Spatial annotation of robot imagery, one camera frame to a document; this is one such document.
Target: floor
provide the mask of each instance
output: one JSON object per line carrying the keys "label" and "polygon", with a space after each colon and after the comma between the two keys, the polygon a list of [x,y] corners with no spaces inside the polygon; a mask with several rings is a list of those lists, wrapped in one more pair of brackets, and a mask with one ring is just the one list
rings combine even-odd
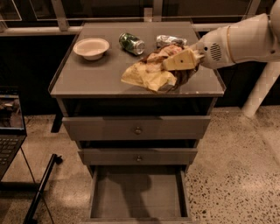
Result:
{"label": "floor", "polygon": [[[39,181],[53,167],[34,218],[38,223],[79,223],[89,217],[91,176],[64,127],[51,133],[53,116],[28,116],[23,150]],[[191,216],[201,224],[280,223],[280,106],[260,107],[253,118],[239,108],[215,108],[199,153],[185,175]],[[3,181],[31,182],[19,152]],[[0,223],[23,223],[31,193],[0,193]]]}

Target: crumpled bag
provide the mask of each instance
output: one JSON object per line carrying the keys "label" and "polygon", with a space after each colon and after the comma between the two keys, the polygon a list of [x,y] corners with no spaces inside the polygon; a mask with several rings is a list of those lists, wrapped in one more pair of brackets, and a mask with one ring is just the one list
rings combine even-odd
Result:
{"label": "crumpled bag", "polygon": [[198,68],[184,71],[165,71],[162,62],[184,50],[182,45],[165,45],[149,54],[122,74],[121,81],[146,88],[152,92],[169,92],[188,82]]}

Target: cabinet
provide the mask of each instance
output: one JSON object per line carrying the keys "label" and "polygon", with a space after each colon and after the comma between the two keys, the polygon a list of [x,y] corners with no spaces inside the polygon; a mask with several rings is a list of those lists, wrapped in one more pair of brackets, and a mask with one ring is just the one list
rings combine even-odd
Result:
{"label": "cabinet", "polygon": [[[146,43],[133,56],[118,43],[129,32]],[[127,67],[156,49],[157,35],[198,39],[189,22],[85,23],[77,41],[103,38],[103,58],[86,61],[73,51],[51,85],[70,138],[93,178],[85,223],[192,223],[185,172],[225,88],[213,70],[199,71],[179,89],[154,94],[121,82]]]}

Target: gray tabletop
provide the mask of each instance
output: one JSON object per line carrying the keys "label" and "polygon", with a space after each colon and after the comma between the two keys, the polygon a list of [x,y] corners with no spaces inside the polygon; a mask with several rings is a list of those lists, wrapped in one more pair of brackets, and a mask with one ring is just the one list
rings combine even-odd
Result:
{"label": "gray tabletop", "polygon": [[[119,44],[119,36],[129,32],[145,42],[140,56],[125,52]],[[123,72],[132,64],[157,49],[157,35],[185,38],[188,45],[198,41],[189,22],[131,22],[85,23],[77,41],[87,38],[106,39],[110,48],[97,61],[87,61],[70,52],[51,96],[57,98],[92,97],[202,97],[223,96],[224,86],[219,75],[212,69],[199,67],[199,71],[179,89],[168,94],[154,94],[142,87],[121,82]]]}

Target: bowl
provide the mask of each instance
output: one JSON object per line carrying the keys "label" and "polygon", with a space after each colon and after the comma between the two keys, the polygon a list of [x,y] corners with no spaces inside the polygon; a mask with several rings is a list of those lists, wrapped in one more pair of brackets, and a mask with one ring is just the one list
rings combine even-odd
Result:
{"label": "bowl", "polygon": [[73,51],[86,60],[98,60],[108,49],[108,41],[102,38],[85,38],[73,47]]}

